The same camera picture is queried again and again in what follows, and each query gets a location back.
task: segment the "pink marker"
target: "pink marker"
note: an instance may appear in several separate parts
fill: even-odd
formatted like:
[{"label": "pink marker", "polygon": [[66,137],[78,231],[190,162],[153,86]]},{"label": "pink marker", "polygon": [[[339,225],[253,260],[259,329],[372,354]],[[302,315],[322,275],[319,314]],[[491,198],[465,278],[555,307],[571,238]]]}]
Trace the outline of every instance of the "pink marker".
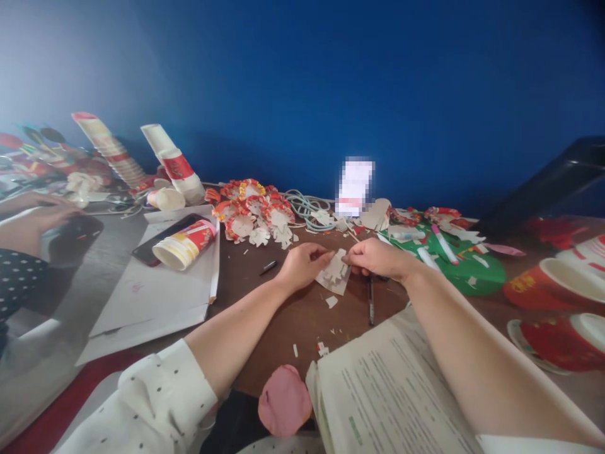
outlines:
[{"label": "pink marker", "polygon": [[441,230],[439,230],[439,227],[437,227],[436,225],[433,225],[431,228],[433,229],[433,233],[435,234],[435,236],[439,240],[439,244],[441,245],[441,248],[443,249],[443,252],[446,253],[447,259],[450,262],[452,262],[452,265],[459,265],[460,262],[458,262],[458,259],[454,255],[454,252],[452,252],[452,248],[449,247],[449,244],[447,244],[447,241],[443,237],[443,234],[441,233]]}]

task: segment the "green craft paper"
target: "green craft paper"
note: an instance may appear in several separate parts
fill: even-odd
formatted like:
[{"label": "green craft paper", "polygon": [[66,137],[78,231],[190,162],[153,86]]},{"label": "green craft paper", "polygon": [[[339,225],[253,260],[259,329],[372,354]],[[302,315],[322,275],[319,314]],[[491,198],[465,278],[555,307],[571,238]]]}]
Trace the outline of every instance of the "green craft paper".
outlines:
[{"label": "green craft paper", "polygon": [[[454,284],[454,286],[460,290],[460,293],[466,296],[481,296],[491,293],[495,293],[502,288],[506,282],[506,272],[502,263],[493,257],[491,254],[479,254],[476,252],[467,252],[464,254],[464,260],[459,260],[458,266],[452,265],[447,259],[446,253],[441,249],[441,245],[430,225],[426,220],[416,227],[418,230],[422,230],[429,235],[429,240],[426,246],[429,248],[431,255],[437,254],[438,259],[435,259],[435,263],[439,266],[443,274],[447,279]],[[388,231],[383,230],[381,232],[386,238],[388,238]],[[449,243],[454,254],[458,254],[463,250],[469,249],[473,246],[470,241],[462,241],[457,236],[450,235],[447,232],[442,231],[444,238]],[[413,251],[418,255],[418,248],[424,247],[423,245],[416,245],[413,241],[400,243],[399,241],[390,238],[390,242],[400,249]],[[486,268],[483,264],[473,258],[474,255],[481,257],[487,262],[489,268]],[[468,284],[468,279],[474,276],[477,279],[476,284],[471,287]]]}]

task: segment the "open book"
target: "open book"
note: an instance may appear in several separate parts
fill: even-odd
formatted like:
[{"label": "open book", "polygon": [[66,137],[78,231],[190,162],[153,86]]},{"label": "open book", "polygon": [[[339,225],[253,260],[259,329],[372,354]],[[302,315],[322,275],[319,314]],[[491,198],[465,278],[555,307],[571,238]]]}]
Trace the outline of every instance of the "open book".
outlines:
[{"label": "open book", "polygon": [[327,454],[483,452],[411,306],[311,363],[306,384]]}]

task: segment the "blue wall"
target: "blue wall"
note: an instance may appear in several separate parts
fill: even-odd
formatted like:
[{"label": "blue wall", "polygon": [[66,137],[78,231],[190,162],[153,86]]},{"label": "blue wall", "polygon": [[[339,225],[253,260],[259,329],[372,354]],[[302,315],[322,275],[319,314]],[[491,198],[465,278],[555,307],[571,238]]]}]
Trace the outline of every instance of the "blue wall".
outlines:
[{"label": "blue wall", "polygon": [[[203,180],[375,195],[479,216],[604,131],[601,15],[580,1],[4,0],[0,131],[97,114],[148,170],[159,122]],[[605,214],[605,184],[572,209]]]}]

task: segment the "sleeve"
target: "sleeve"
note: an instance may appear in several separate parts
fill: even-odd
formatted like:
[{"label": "sleeve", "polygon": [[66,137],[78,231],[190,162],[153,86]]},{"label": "sleeve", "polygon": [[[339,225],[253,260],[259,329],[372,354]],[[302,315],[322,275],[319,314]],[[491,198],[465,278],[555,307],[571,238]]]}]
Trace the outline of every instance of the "sleeve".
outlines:
[{"label": "sleeve", "polygon": [[548,453],[548,454],[603,454],[604,450],[576,445],[566,441],[520,438],[496,435],[478,435],[477,441],[485,454]]},{"label": "sleeve", "polygon": [[38,257],[0,249],[0,356],[6,345],[7,319],[27,301],[48,267]]},{"label": "sleeve", "polygon": [[216,404],[187,343],[136,362],[118,390],[57,451],[72,453],[186,453],[198,424]]}]

